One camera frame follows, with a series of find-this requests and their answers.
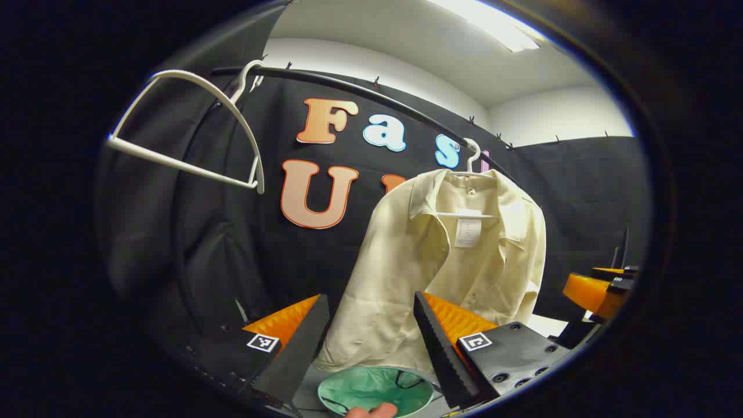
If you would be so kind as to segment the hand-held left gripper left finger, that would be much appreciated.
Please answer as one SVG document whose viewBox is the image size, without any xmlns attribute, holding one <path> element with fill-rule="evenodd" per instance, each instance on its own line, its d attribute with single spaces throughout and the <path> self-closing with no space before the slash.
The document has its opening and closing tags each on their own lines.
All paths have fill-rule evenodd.
<svg viewBox="0 0 743 418">
<path fill-rule="evenodd" d="M 329 320 L 327 295 L 317 294 L 241 329 L 198 338 L 176 359 L 236 403 L 293 408 Z"/>
</svg>

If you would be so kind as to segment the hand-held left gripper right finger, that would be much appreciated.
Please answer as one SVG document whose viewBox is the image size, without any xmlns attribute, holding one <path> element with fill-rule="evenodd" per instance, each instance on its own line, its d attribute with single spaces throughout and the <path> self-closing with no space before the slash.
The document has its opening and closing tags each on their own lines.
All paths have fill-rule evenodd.
<svg viewBox="0 0 743 418">
<path fill-rule="evenodd" d="M 571 351 L 515 321 L 502 326 L 422 291 L 414 317 L 449 407 L 462 409 L 515 391 Z"/>
</svg>

